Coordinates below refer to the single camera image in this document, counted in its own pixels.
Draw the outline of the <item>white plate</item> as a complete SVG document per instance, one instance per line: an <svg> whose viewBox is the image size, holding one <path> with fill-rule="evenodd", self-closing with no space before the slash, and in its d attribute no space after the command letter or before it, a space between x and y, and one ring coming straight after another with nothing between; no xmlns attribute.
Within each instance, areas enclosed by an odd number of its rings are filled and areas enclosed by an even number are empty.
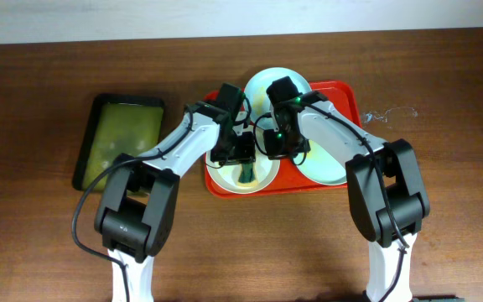
<svg viewBox="0 0 483 302"><path fill-rule="evenodd" d="M255 161L254 170L256 181L251 186L239 186L237 183L242 164L218 164L210 161L210 151L205 154L205 164L207 175L211 178L211 183L222 190L238 195L248 195L256 193L268 187L278 174L280 162L271 160L264 155L255 144L255 141L262 139L262 131L253 130L253 125L243 129L244 133L251 133L254 136Z"/></svg>

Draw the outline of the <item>light blue plate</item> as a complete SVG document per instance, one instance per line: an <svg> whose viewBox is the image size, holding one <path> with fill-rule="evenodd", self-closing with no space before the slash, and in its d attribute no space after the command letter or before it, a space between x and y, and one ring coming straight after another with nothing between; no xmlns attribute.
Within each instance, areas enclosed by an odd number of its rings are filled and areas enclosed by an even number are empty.
<svg viewBox="0 0 483 302"><path fill-rule="evenodd" d="M302 94L312 91L309 83L296 71L283 67L273 67L256 73L247 83L245 94L252 109L250 118L254 123L260 116L270 113L272 103L266 90L275 80L288 76Z"/></svg>

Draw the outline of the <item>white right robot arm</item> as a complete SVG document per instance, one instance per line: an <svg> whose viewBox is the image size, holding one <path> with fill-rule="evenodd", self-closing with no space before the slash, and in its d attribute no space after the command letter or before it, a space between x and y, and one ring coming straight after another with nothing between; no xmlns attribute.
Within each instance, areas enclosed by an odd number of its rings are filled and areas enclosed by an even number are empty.
<svg viewBox="0 0 483 302"><path fill-rule="evenodd" d="M266 90L274 127L263 134L270 159L294 159L317 143L345 169L350 214L368 241L367 301L411 301L413 244L430 204L412 145L369 134L319 91L302 93L291 78Z"/></svg>

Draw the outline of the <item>pale green plate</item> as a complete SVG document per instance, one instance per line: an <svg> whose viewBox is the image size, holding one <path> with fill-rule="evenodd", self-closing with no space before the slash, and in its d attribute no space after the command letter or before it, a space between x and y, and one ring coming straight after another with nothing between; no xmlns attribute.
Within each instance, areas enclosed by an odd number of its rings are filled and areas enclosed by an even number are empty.
<svg viewBox="0 0 483 302"><path fill-rule="evenodd" d="M313 141L309 141L310 151L304 156L298 154L294 163L300 173L321 185L343 185L346 183L345 169L339 162Z"/></svg>

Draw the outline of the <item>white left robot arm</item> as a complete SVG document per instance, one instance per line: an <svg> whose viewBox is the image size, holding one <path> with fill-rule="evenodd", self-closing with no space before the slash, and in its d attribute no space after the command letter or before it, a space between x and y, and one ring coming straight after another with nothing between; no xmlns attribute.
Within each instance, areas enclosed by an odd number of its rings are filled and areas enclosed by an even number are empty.
<svg viewBox="0 0 483 302"><path fill-rule="evenodd" d="M188 106L161 143L137 157L119 155L106 172L94 228L112 263L113 300L153 300L153 259L172 230L179 182L212 151L220 165L239 161L234 128L246 101L242 89L223 84L215 100Z"/></svg>

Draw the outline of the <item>yellow green sponge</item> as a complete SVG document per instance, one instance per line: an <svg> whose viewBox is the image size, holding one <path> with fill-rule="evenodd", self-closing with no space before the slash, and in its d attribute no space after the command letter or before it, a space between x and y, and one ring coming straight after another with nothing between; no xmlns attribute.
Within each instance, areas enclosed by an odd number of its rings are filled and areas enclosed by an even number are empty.
<svg viewBox="0 0 483 302"><path fill-rule="evenodd" d="M241 165L241 173L239 174L237 183L239 186L251 186L256 181L254 163L246 163Z"/></svg>

